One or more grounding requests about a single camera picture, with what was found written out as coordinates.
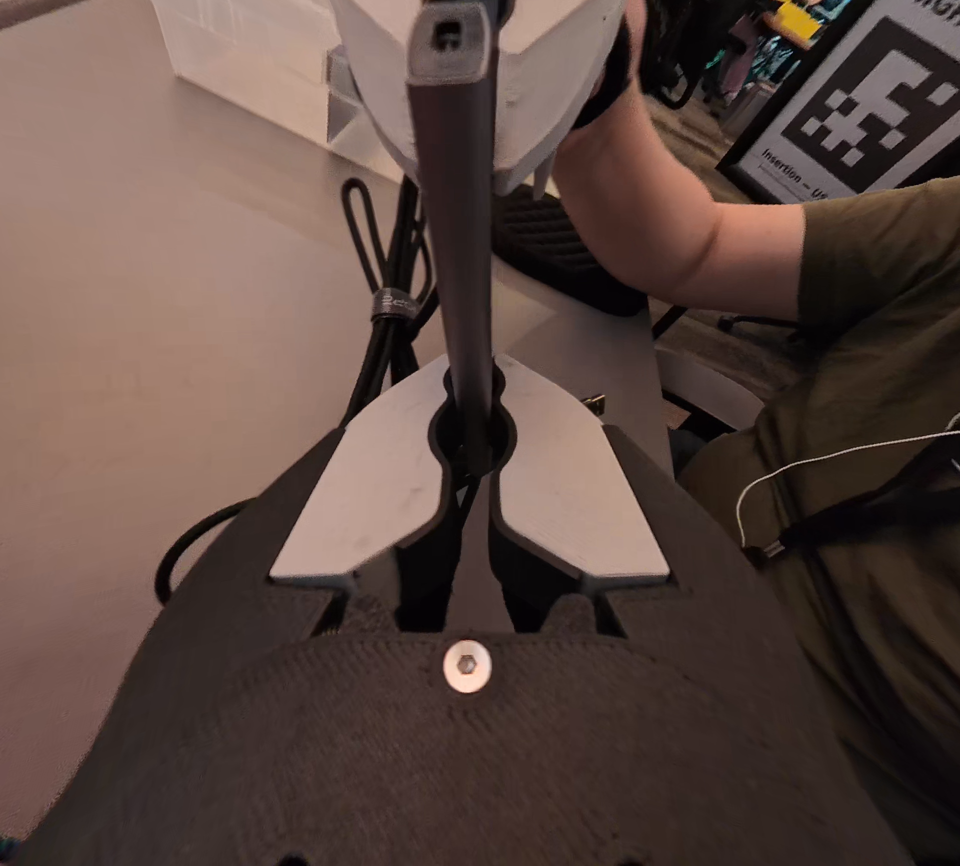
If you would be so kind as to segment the person's right forearm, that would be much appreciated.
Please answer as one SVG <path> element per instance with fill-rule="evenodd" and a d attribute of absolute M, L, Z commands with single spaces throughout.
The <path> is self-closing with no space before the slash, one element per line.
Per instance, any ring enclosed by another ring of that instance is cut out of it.
<path fill-rule="evenodd" d="M 663 302 L 797 320 L 804 209 L 724 203 L 666 149 L 632 80 L 560 144 L 553 179 L 613 277 Z"/>

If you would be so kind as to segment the grey usb hub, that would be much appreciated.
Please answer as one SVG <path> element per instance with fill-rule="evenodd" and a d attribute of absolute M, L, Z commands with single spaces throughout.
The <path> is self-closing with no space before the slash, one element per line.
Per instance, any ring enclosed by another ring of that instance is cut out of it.
<path fill-rule="evenodd" d="M 470 473 L 483 476 L 493 462 L 496 70 L 482 3 L 443 1 L 420 10 L 406 89 L 462 447 Z"/>

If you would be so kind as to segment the person in olive shirt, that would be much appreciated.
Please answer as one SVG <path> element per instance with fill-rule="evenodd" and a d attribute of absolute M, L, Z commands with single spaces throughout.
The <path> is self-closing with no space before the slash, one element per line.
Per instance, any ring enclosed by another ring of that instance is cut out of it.
<path fill-rule="evenodd" d="M 958 864 L 958 178 L 806 208 L 822 351 L 679 477 L 761 550 L 861 783 L 919 864 Z"/>

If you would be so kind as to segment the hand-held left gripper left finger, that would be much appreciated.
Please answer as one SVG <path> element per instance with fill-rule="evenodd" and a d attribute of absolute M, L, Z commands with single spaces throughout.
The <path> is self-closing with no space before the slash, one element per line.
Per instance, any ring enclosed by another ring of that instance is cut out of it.
<path fill-rule="evenodd" d="M 439 514 L 443 470 L 428 429 L 448 399 L 449 368 L 439 356 L 347 425 L 270 568 L 273 583 L 346 589 Z"/>

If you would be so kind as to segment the black mesh pad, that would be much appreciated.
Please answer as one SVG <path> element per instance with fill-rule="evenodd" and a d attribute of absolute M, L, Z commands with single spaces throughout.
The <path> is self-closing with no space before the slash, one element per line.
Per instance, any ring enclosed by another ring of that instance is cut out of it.
<path fill-rule="evenodd" d="M 491 249 L 546 287 L 616 318 L 645 310 L 647 296 L 608 273 L 583 243 L 560 200 L 522 185 L 494 205 Z"/>

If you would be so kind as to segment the person's right hand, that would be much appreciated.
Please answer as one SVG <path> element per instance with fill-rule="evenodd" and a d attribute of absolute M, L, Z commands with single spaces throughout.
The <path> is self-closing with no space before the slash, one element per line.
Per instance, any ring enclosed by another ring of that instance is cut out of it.
<path fill-rule="evenodd" d="M 646 0 L 626 0 L 623 18 L 630 38 L 630 79 L 642 90 L 642 59 L 648 23 Z"/>

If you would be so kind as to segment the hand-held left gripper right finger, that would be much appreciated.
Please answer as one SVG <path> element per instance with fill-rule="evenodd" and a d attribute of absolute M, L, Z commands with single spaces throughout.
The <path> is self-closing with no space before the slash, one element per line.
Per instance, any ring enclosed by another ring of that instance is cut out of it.
<path fill-rule="evenodd" d="M 662 584 L 670 567 L 600 418 L 508 355 L 496 358 L 510 427 L 494 476 L 494 528 L 592 594 Z"/>

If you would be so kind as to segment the black-framed sign on stand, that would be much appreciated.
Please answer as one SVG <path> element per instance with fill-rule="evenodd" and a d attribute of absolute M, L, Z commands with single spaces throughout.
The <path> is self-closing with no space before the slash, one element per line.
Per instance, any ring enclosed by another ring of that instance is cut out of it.
<path fill-rule="evenodd" d="M 958 176 L 958 137 L 959 0 L 867 0 L 717 171 L 758 202 L 850 198 Z"/>

